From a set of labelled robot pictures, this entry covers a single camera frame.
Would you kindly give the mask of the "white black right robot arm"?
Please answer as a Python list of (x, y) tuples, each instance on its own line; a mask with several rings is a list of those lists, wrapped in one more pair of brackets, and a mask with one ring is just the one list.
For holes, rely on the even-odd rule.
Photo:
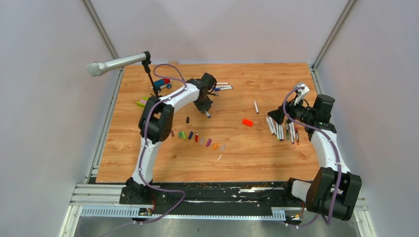
[(319, 163), (319, 171), (312, 182), (290, 178), (282, 192), (283, 202), (295, 206), (304, 202), (306, 209), (324, 217), (348, 221), (352, 217), (362, 186), (360, 176), (352, 174), (345, 165), (337, 145), (337, 132), (330, 123), (335, 99), (317, 95), (314, 105), (289, 101), (284, 107), (267, 115), (282, 124), (286, 115), (304, 126)]

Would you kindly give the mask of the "brown cap marker pen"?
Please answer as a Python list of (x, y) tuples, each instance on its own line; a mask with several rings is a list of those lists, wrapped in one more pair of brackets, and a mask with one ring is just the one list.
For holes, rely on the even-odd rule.
[(267, 122), (267, 124), (268, 124), (269, 130), (270, 130), (270, 133), (271, 133), (272, 135), (274, 135), (274, 134), (275, 134), (275, 131), (274, 131), (274, 129), (273, 129), (273, 127), (272, 127), (271, 123), (270, 123), (270, 120), (269, 120), (268, 116), (266, 116), (265, 118), (266, 118), (266, 122)]

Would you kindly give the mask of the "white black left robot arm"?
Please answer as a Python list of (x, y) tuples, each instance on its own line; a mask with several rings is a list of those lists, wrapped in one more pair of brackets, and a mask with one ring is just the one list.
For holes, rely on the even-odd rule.
[(171, 135), (174, 114), (189, 103), (194, 103), (199, 112), (207, 113), (212, 106), (208, 93), (215, 86), (215, 77), (204, 73), (199, 79), (187, 80), (169, 95), (148, 99), (138, 124), (141, 147), (137, 165), (122, 188), (121, 204), (149, 202), (153, 191), (154, 166), (163, 142)]

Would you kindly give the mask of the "silver microphone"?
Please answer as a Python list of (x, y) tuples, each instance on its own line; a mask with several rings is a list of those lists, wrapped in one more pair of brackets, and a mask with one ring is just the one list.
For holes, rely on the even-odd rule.
[(116, 58), (110, 61), (105, 62), (93, 62), (87, 66), (87, 71), (92, 77), (102, 76), (103, 74), (119, 69), (131, 64), (138, 62), (146, 61), (151, 58), (149, 51), (144, 51), (142, 53)]

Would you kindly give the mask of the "dark green grey marker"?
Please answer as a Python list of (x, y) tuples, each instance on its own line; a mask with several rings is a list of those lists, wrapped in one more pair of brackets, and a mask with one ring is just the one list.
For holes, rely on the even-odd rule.
[(285, 127), (286, 127), (286, 138), (287, 138), (287, 141), (290, 141), (289, 124), (288, 123), (285, 123)]

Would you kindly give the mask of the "black cap marker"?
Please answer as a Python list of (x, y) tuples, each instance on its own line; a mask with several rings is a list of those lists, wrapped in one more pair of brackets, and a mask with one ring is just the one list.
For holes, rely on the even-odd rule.
[(259, 108), (258, 108), (257, 102), (255, 100), (253, 102), (254, 102), (255, 112), (256, 114), (259, 114)]

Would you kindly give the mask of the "light green cap marker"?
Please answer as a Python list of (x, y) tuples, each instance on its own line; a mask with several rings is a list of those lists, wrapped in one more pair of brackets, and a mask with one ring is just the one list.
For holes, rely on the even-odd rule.
[(281, 140), (281, 136), (280, 136), (280, 128), (279, 125), (275, 122), (275, 130), (276, 130), (276, 136), (277, 136), (277, 140), (280, 141)]

